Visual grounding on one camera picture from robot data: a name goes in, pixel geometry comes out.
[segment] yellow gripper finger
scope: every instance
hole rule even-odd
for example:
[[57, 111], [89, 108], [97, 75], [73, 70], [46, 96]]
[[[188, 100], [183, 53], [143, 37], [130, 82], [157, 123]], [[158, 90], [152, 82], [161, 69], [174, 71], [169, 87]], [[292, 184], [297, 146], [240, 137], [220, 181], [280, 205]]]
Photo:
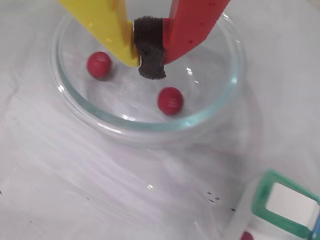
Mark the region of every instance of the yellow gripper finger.
[[59, 0], [116, 58], [130, 67], [140, 65], [133, 24], [125, 0]]

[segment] white tablecloth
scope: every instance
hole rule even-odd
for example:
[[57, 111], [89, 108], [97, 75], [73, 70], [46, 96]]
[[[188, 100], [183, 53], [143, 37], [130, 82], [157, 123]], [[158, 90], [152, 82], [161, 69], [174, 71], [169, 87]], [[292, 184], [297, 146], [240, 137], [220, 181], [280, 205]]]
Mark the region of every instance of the white tablecloth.
[[244, 184], [269, 168], [320, 194], [318, 6], [232, 0], [247, 78], [229, 120], [183, 149], [139, 149], [64, 105], [49, 64], [58, 3], [1, 0], [0, 239], [217, 239]]

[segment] red candy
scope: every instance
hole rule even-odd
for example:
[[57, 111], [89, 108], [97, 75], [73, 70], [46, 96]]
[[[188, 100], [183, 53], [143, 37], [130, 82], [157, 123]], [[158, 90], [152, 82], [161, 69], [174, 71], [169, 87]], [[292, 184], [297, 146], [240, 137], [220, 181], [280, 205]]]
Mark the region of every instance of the red candy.
[[95, 52], [87, 62], [86, 68], [92, 77], [102, 79], [110, 72], [112, 61], [105, 52]]
[[158, 96], [158, 107], [166, 115], [179, 113], [184, 105], [184, 97], [174, 87], [164, 88]]
[[241, 240], [254, 240], [254, 237], [247, 231], [245, 231], [241, 237]]

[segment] green plastic object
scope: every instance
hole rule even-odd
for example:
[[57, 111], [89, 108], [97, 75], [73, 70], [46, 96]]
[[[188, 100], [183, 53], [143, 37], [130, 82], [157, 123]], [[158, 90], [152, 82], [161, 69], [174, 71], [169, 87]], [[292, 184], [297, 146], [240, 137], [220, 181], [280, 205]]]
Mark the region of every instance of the green plastic object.
[[253, 202], [251, 205], [251, 211], [257, 217], [299, 237], [302, 239], [309, 239], [312, 236], [312, 231], [310, 231], [306, 226], [303, 226], [299, 223], [291, 221], [285, 217], [277, 215], [266, 209], [266, 204], [269, 198], [269, 195], [272, 191], [272, 187], [275, 183], [279, 183], [289, 189], [292, 189], [314, 201], [318, 204], [320, 203], [319, 196], [313, 194], [308, 191], [304, 187], [298, 185], [287, 177], [281, 175], [275, 170], [267, 171], [262, 177], [255, 196], [253, 198]]

